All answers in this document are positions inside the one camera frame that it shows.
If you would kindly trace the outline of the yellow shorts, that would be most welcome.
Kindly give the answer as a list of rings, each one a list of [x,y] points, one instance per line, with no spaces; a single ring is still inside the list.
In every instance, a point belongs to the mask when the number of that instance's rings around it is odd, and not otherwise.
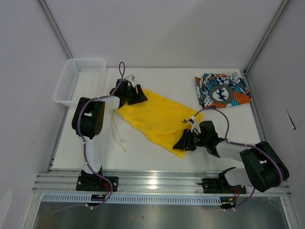
[[[143,89],[147,101],[128,105],[115,111],[133,128],[142,132],[156,144],[175,156],[182,158],[186,150],[174,150],[184,129],[191,129],[188,120],[196,111],[159,94]]]

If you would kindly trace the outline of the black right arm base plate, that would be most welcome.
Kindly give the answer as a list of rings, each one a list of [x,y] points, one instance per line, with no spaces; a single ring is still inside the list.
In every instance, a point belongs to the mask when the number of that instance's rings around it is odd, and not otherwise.
[[[246,194],[246,187],[231,186],[222,178],[203,178],[200,183],[205,194]]]

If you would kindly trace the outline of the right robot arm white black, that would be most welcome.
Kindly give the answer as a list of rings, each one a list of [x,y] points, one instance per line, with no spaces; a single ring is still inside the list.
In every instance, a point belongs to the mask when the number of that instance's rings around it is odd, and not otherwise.
[[[244,165],[219,174],[217,185],[222,192],[229,192],[235,186],[253,186],[265,192],[289,178],[287,167],[268,142],[255,145],[233,143],[218,136],[212,121],[191,121],[191,124],[192,128],[183,131],[173,146],[174,150],[194,151],[204,147],[214,157],[229,158]]]

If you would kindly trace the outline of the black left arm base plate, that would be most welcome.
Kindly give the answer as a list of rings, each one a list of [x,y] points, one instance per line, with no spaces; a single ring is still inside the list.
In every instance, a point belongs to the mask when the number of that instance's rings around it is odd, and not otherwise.
[[[95,174],[80,173],[77,184],[77,191],[91,191],[91,192],[110,192],[111,187],[107,181],[96,176]]]

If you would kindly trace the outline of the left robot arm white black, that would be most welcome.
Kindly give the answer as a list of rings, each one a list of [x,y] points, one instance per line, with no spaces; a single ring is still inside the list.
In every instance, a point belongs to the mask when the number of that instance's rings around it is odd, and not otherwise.
[[[96,175],[102,173],[96,136],[101,133],[108,120],[105,113],[120,109],[125,104],[133,105],[148,100],[141,86],[134,84],[134,79],[134,75],[128,75],[117,80],[116,87],[109,95],[92,99],[81,97],[78,101],[71,125],[82,139],[84,166],[81,172],[90,175],[86,184],[91,190],[97,191],[103,186],[103,178]]]

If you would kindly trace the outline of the colourful patterned shorts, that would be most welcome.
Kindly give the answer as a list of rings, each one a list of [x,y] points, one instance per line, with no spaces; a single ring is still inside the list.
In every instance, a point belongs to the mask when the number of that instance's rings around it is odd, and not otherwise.
[[[204,73],[195,77],[196,94],[202,108],[220,109],[251,102],[251,92],[238,72]]]

